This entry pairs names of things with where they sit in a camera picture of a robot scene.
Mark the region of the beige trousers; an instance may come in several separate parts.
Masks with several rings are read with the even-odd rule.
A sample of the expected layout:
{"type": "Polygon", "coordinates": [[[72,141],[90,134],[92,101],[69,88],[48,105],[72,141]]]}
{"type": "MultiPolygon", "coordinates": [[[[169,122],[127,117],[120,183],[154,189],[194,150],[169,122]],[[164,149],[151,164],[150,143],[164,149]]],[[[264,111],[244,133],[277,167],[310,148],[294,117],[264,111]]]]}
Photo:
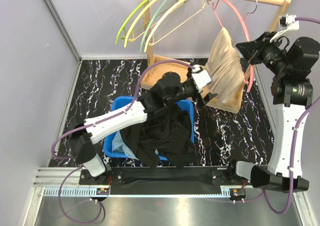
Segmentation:
{"type": "Polygon", "coordinates": [[[241,59],[226,28],[222,28],[211,47],[205,69],[211,77],[209,92],[216,94],[219,105],[227,104],[244,81],[241,59]]]}

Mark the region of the black trousers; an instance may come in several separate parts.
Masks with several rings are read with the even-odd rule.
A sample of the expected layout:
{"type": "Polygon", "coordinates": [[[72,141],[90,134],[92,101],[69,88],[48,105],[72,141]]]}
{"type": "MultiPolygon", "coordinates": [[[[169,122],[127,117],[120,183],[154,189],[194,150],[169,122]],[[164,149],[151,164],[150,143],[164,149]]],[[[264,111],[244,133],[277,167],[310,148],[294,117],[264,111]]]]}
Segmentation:
{"type": "Polygon", "coordinates": [[[180,169],[196,159],[195,145],[191,140],[191,121],[189,114],[182,111],[177,104],[169,107],[161,117],[160,154],[180,169]]]}
{"type": "Polygon", "coordinates": [[[159,164],[158,154],[168,160],[173,156],[173,137],[168,120],[134,124],[121,129],[120,135],[135,157],[148,167],[155,168],[159,164]]]}

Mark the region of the cream plastic hanger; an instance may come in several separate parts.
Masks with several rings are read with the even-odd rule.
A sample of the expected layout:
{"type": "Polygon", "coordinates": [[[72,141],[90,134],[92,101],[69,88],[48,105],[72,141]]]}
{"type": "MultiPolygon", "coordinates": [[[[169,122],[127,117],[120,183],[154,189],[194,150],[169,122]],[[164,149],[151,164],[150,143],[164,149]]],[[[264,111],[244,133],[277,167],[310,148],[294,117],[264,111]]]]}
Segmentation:
{"type": "Polygon", "coordinates": [[[181,21],[177,21],[177,15],[184,10],[184,8],[189,5],[189,2],[192,0],[179,0],[174,3],[172,6],[168,8],[168,10],[160,16],[160,18],[156,18],[157,24],[151,30],[151,35],[147,37],[148,46],[144,47],[144,53],[147,52],[148,48],[155,46],[163,39],[167,38],[174,31],[180,28],[182,25],[187,23],[194,16],[199,14],[204,8],[209,4],[209,0],[196,0],[199,3],[199,8],[192,11],[188,17],[181,21]]]}

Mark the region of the mint green hanger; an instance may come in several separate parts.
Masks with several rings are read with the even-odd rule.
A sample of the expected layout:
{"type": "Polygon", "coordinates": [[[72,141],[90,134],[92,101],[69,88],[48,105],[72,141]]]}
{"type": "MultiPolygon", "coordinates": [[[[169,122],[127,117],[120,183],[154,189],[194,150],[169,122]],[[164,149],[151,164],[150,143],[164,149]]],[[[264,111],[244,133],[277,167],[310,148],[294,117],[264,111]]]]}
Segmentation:
{"type": "Polygon", "coordinates": [[[142,53],[142,51],[144,51],[144,47],[148,46],[149,43],[147,43],[147,37],[149,35],[151,35],[151,30],[155,27],[155,25],[157,24],[156,18],[158,16],[161,16],[162,14],[164,14],[168,8],[164,8],[164,6],[167,4],[169,0],[163,0],[163,2],[158,6],[157,10],[155,11],[155,13],[153,14],[153,16],[151,17],[151,19],[148,21],[148,25],[146,27],[146,30],[143,33],[142,39],[141,39],[141,43],[140,43],[140,47],[139,47],[139,52],[142,53]]]}

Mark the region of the light blue trousers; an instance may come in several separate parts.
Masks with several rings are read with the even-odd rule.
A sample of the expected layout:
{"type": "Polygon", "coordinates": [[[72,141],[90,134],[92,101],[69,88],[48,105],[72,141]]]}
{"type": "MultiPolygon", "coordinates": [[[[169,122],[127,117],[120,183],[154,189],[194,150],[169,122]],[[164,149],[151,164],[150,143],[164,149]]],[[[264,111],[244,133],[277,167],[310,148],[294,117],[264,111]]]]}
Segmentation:
{"type": "Polygon", "coordinates": [[[103,150],[108,157],[138,160],[132,150],[122,140],[120,132],[113,133],[105,138],[103,150]]]}

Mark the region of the green plastic hanger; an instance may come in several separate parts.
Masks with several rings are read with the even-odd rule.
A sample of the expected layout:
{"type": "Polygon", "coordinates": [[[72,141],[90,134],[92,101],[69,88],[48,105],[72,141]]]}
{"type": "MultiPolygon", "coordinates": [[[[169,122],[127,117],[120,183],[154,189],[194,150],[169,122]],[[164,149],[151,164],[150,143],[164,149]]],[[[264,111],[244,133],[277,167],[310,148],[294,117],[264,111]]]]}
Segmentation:
{"type": "Polygon", "coordinates": [[[126,48],[130,42],[142,39],[144,31],[147,28],[150,17],[150,8],[158,0],[140,0],[132,12],[126,17],[120,26],[116,37],[115,45],[123,40],[123,47],[126,48]]]}

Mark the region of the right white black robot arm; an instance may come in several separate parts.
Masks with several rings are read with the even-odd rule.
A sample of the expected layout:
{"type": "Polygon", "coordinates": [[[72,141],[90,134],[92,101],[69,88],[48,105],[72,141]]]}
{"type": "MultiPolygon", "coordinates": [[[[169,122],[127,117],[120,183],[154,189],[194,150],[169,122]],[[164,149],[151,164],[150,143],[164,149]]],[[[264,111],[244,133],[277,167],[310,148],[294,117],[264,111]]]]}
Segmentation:
{"type": "Polygon", "coordinates": [[[254,188],[278,192],[303,192],[301,148],[305,119],[312,108],[313,86],[307,76],[320,56],[320,44],[299,37],[289,50],[281,49],[284,37],[264,32],[259,38],[235,46],[247,63],[264,64],[273,74],[271,93],[275,107],[273,151],[266,168],[233,160],[227,178],[232,184],[248,179],[254,188]]]}

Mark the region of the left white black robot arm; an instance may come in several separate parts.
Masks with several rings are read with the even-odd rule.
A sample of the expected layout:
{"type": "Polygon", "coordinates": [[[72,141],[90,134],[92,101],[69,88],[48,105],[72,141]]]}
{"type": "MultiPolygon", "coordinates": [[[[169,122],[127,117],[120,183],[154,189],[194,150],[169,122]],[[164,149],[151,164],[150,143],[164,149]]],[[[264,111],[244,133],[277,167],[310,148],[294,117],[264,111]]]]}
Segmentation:
{"type": "Polygon", "coordinates": [[[167,72],[147,93],[129,104],[76,124],[67,137],[74,160],[88,170],[95,183],[103,184],[108,172],[94,148],[97,142],[128,126],[154,119],[181,100],[192,98],[199,105],[206,105],[214,95],[208,93],[202,97],[201,93],[211,81],[210,74],[202,68],[189,70],[185,82],[181,82],[177,73],[167,72]]]}

